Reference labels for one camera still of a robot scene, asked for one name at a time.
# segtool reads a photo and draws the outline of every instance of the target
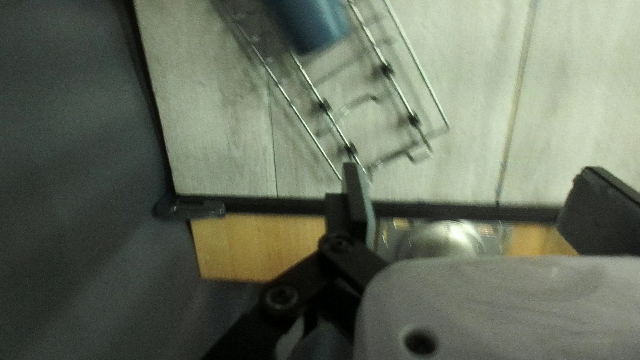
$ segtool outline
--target blue cylinder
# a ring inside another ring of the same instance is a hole
[[[322,50],[349,33],[342,0],[265,0],[298,54]]]

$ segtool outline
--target gray cloth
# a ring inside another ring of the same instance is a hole
[[[107,1],[0,4],[0,358],[198,359],[257,287],[201,281]]]

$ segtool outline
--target black mount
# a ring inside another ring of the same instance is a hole
[[[264,285],[259,303],[203,359],[272,359],[280,337],[301,316],[305,333],[322,316],[353,339],[360,297],[387,263],[366,245],[375,216],[365,177],[354,163],[345,163],[344,179],[346,193],[326,194],[327,233],[318,250]]]

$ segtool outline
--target white surface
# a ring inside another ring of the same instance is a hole
[[[637,359],[638,272],[632,257],[401,261],[365,291],[354,360]],[[431,356],[407,351],[416,330]]]
[[[560,204],[585,166],[640,188],[640,2],[542,1],[502,200]]]
[[[136,0],[179,193],[276,195],[264,71],[207,0]]]
[[[503,203],[560,204],[587,165],[640,188],[637,1],[392,2],[452,132],[433,141],[435,158],[419,165],[401,159],[379,170],[374,198],[492,203],[510,121]],[[519,72],[531,3],[538,4],[532,41]],[[136,0],[177,191],[321,197],[339,190],[212,4]],[[330,49],[310,65],[312,78],[348,52],[349,44]],[[334,108],[354,98],[362,72],[365,65],[345,72],[339,85],[320,86]],[[301,110],[315,111],[309,104]],[[345,120],[364,160],[394,148],[406,131],[386,121],[386,111],[370,104]],[[329,148],[338,160],[339,151]]]

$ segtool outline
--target wooden panel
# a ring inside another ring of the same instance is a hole
[[[555,226],[516,224],[507,255],[571,255],[578,253],[560,235]]]
[[[529,4],[518,0],[395,0],[393,4],[453,130],[434,141],[435,159],[420,165],[402,159],[381,169],[374,176],[372,195],[379,199],[492,202]],[[329,65],[345,61],[349,47],[347,43],[332,49]],[[329,69],[326,62],[309,64],[314,74]],[[371,66],[363,60],[359,71],[370,76]],[[357,78],[357,70],[341,76],[341,85],[321,86],[323,95],[333,99],[334,108],[362,94],[358,89],[363,80]],[[279,95],[274,93],[273,99],[278,194],[320,196],[338,189],[313,143],[292,114],[283,110]],[[392,148],[406,131],[393,117],[382,124],[381,117],[387,114],[382,106],[368,104],[345,119],[346,133],[364,160],[374,157],[366,158],[371,151],[378,154]],[[338,150],[334,146],[332,154]]]
[[[503,202],[560,204],[603,166],[640,188],[640,2],[542,1]]]
[[[317,249],[324,217],[228,214],[194,220],[200,275],[266,282]]]
[[[276,195],[265,73],[209,0],[136,0],[179,193]]]

